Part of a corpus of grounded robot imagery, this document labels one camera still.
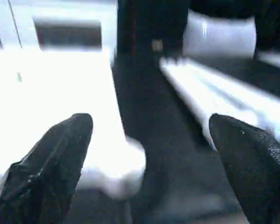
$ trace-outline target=black surface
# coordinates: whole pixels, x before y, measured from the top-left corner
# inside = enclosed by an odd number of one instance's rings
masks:
[[[197,60],[280,95],[278,68],[245,59]],[[131,201],[134,222],[174,224],[240,210],[218,154],[163,77],[158,60],[121,56],[113,74],[125,132],[147,154],[141,192]],[[98,191],[78,191],[68,223],[108,223],[118,205]]]
[[[136,223],[238,210],[217,153],[202,141],[152,57],[120,57],[113,73],[125,132],[147,154],[144,184],[132,200]]]

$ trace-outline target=table surface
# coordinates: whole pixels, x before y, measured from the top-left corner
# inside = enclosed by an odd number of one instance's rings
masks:
[[[82,112],[92,116],[94,128],[79,186],[87,187],[98,168],[116,171],[126,165],[113,150],[123,149],[126,138],[108,56],[33,51],[17,52],[13,59],[17,67],[0,74],[6,76],[0,77],[0,177],[50,127]]]

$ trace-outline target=black fabric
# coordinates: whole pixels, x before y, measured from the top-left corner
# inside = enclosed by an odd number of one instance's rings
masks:
[[[255,15],[262,2],[262,0],[192,0],[191,9],[215,18],[248,19]]]
[[[264,1],[256,13],[258,49],[280,50],[280,0]]]
[[[266,131],[214,114],[210,134],[248,221],[280,224],[280,146]]]
[[[63,223],[76,192],[91,140],[89,114],[75,114],[53,126],[0,186],[0,224]]]

